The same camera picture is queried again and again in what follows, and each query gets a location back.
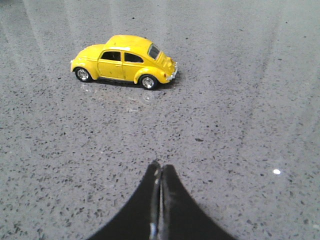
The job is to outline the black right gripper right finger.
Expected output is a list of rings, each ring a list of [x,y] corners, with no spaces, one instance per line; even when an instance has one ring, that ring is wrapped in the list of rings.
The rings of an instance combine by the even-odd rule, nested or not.
[[[233,240],[197,205],[173,165],[162,169],[164,240]]]

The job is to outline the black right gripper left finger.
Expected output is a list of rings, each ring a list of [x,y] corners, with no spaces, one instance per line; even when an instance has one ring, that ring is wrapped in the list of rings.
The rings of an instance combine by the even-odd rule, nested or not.
[[[160,213],[162,170],[157,161],[148,165],[141,183],[122,209],[91,240],[156,240]]]

